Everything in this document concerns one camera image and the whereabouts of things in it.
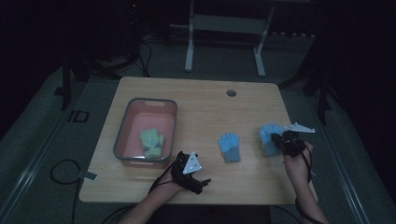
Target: white metal leg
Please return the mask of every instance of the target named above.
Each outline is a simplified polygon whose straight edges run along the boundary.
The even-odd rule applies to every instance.
[[[267,21],[262,28],[262,38],[257,47],[253,48],[254,59],[256,61],[257,73],[259,77],[265,77],[264,65],[262,63],[262,46],[264,45],[265,37],[268,35],[268,30],[270,28],[271,20],[273,18],[275,7],[271,7],[270,12],[267,17]]]
[[[194,0],[190,0],[190,27],[189,27],[189,45],[187,48],[186,64],[184,70],[192,70],[192,60],[194,55],[194,29],[212,30],[222,32],[237,32],[245,34],[260,34],[261,40],[257,47],[253,48],[254,59],[256,61],[257,72],[259,77],[265,77],[264,65],[262,62],[262,46],[265,37],[268,35],[268,29],[273,18],[275,7],[271,7],[267,20],[242,19],[230,17],[217,17],[194,14]]]
[[[194,0],[190,0],[190,27],[189,27],[189,46],[187,48],[186,65],[184,70],[190,72],[192,70],[192,59],[194,56]]]

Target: light blue glove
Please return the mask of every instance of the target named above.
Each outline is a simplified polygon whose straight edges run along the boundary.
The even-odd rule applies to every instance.
[[[239,155],[239,136],[235,133],[225,133],[218,140],[225,162],[241,161]]]
[[[260,129],[260,136],[262,137],[262,144],[264,145],[264,153],[266,156],[273,156],[280,154],[279,149],[276,148],[275,143],[271,140],[271,133],[282,134],[285,130],[277,124],[264,124]]]

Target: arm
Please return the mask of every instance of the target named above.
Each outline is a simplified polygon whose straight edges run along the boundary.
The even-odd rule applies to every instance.
[[[303,152],[305,156],[309,160],[309,152],[312,152],[313,146],[307,142],[305,142],[307,149]],[[329,223],[327,218],[324,216],[320,207],[318,206],[318,202],[316,201],[314,194],[309,188],[309,183],[307,181],[308,170],[306,169],[306,165],[304,163],[304,159],[302,156],[291,157],[289,155],[284,155],[285,160],[285,168],[290,179],[291,184],[294,187],[294,190],[297,195],[298,204],[301,209],[313,219],[322,222]],[[302,223],[311,223],[309,220],[302,217]]]
[[[161,183],[172,180],[172,175],[168,172]],[[143,224],[149,221],[152,214],[163,204],[173,199],[183,188],[175,182],[157,186],[142,202],[128,212],[122,219],[122,224]]]

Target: wooden table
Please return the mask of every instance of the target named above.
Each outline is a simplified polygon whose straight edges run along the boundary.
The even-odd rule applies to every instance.
[[[227,95],[228,90],[236,91],[236,96]],[[113,155],[126,106],[135,97],[177,102],[171,160],[180,150],[195,151],[203,169],[193,176],[212,179],[200,195],[185,190],[170,203],[294,203],[282,157],[265,157],[259,135],[264,123],[290,124],[276,85],[148,77],[120,81],[89,168],[98,177],[84,181],[79,194],[83,202],[139,203],[163,173],[163,169],[125,167]],[[217,140],[227,132],[240,136],[240,162],[225,163],[221,157]]]

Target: pink container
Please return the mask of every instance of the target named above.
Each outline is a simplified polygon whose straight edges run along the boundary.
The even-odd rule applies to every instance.
[[[134,98],[125,111],[114,155],[124,166],[163,168],[172,155],[177,104],[166,99]],[[140,134],[155,129],[163,137],[161,156],[145,157]]]

